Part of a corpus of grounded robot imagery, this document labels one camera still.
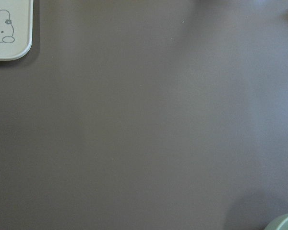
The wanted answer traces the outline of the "cream tray with cartoon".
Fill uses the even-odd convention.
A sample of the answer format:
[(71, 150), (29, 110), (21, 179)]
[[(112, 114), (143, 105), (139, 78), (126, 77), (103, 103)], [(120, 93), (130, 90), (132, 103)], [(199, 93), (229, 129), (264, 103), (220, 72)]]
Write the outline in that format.
[(0, 0), (0, 61), (25, 56), (32, 46), (33, 0)]

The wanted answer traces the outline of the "light green bowl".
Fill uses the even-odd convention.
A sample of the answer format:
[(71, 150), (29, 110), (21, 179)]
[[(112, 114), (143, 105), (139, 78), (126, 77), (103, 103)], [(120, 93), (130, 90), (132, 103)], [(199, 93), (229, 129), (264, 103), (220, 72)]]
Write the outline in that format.
[(288, 213), (272, 220), (264, 230), (288, 230)]

